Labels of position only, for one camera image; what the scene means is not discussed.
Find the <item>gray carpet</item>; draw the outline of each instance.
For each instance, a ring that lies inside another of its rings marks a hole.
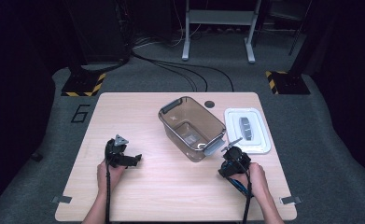
[[[256,92],[269,124],[292,195],[300,196],[298,217],[290,223],[365,223],[365,170],[350,156],[331,126],[330,115],[314,81],[303,75],[310,95],[273,95],[265,71],[287,71],[293,64],[303,37],[292,56],[292,38],[265,32],[254,48],[257,62],[248,64],[245,35],[203,36],[191,42],[186,63],[211,66],[225,72],[235,91]],[[150,59],[181,61],[183,42],[175,47],[153,44],[134,52]],[[95,69],[106,65],[90,65]],[[208,91],[231,91],[228,79],[210,69],[191,68],[205,78]],[[198,91],[201,78],[190,76]],[[69,77],[62,69],[54,74],[55,101],[45,139],[38,149],[44,159],[28,161],[0,198],[0,223],[57,223],[54,196],[63,194],[92,112],[102,92],[193,91],[182,76],[151,63],[131,58],[106,73],[96,96],[61,96]],[[88,112],[84,122],[71,123],[77,108]]]

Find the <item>white plastic lid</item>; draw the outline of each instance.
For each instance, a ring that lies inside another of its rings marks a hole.
[[[265,154],[270,151],[269,134],[259,110],[255,108],[228,108],[225,111],[226,132],[229,142],[248,154]]]

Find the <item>human arm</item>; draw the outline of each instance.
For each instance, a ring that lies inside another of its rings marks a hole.
[[[123,173],[125,168],[126,168],[125,166],[118,166],[118,167],[114,168],[109,165],[111,191],[113,191],[113,189],[119,183],[121,174]],[[95,201],[94,201],[93,205],[91,206],[89,213],[84,218],[84,220],[82,222],[83,224],[87,224],[87,223],[104,224],[104,222],[105,222],[106,194],[107,194],[105,161],[102,161],[97,166],[97,182],[98,182],[97,197],[95,198]]]
[[[273,196],[267,185],[266,174],[259,164],[252,162],[249,165],[250,181],[252,184],[252,194],[257,199],[261,212],[263,213],[264,222],[271,224],[284,223],[280,217]],[[231,175],[230,178],[240,181],[244,186],[248,186],[248,180],[245,174]]]

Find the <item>plastic container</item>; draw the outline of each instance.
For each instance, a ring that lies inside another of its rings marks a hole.
[[[263,118],[256,108],[228,108],[225,123],[229,142],[242,138],[234,144],[248,154],[266,154],[270,151],[270,138]]]
[[[165,105],[159,119],[167,136],[191,161],[201,161],[225,143],[225,125],[191,97]]]

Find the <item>table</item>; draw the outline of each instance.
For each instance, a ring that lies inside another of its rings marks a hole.
[[[190,9],[190,0],[186,0],[185,19],[185,43],[182,52],[182,60],[189,59],[190,52],[190,24],[230,24],[248,25],[248,37],[244,38],[246,45],[246,55],[249,63],[255,63],[254,51],[252,49],[252,36],[255,31],[256,22],[259,15],[261,0],[257,0],[253,11],[229,11],[229,10],[197,10]]]
[[[91,117],[63,196],[70,203],[59,203],[59,221],[81,221],[97,193],[96,166],[104,158],[105,144],[119,134],[129,141],[125,155],[142,154],[137,167],[125,170],[111,198],[110,219],[114,221],[241,221],[246,199],[218,174],[223,153],[217,150],[199,162],[190,161],[166,136],[158,119],[159,110],[182,96],[201,105],[215,103],[208,110],[224,122],[229,107],[255,107],[264,117],[259,97],[253,92],[110,92],[103,93]],[[261,164],[275,204],[284,220],[297,216],[294,204],[281,204],[290,196],[273,138],[265,155],[250,155]],[[263,219],[252,198],[248,220]]]

